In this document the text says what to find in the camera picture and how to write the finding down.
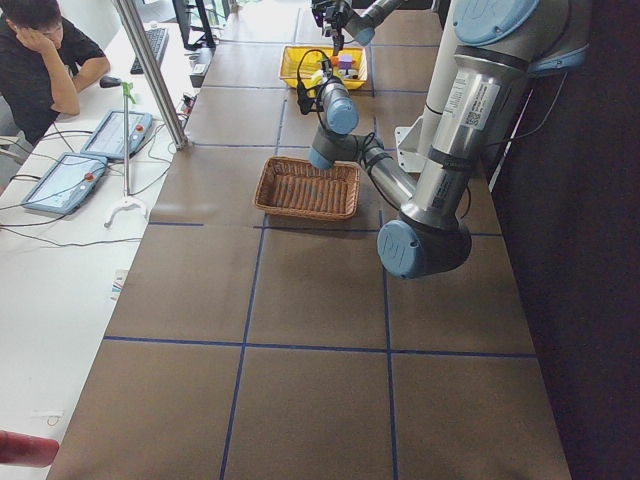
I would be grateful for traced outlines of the second grey robot arm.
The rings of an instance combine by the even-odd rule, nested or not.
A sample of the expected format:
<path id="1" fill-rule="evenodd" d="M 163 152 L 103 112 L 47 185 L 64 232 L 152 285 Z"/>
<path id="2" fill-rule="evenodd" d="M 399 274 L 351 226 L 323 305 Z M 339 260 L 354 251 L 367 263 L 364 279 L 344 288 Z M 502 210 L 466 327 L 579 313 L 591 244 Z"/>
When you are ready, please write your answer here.
<path id="1" fill-rule="evenodd" d="M 400 0 L 374 1 L 359 14 L 351 1 L 312 1 L 311 12 L 323 36 L 331 39 L 337 54 L 345 44 L 344 32 L 359 45 L 367 46 L 375 35 L 375 29 L 402 4 Z"/>

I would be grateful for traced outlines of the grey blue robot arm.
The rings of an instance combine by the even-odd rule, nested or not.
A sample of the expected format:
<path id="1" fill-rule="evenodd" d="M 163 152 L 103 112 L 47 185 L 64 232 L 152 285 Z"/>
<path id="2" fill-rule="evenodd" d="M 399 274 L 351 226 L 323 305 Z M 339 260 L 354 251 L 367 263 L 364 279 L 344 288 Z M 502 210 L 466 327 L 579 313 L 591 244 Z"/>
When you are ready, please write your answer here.
<path id="1" fill-rule="evenodd" d="M 355 133 L 358 114 L 340 80 L 319 89 L 324 117 L 310 162 L 360 164 L 397 209 L 377 238 L 389 273 L 417 278 L 466 261 L 471 237 L 456 211 L 470 176 L 483 151 L 504 141 L 519 83 L 583 62 L 591 12 L 588 1 L 451 2 L 423 114 L 397 139 L 400 152 L 422 162 L 418 178 L 375 136 Z"/>

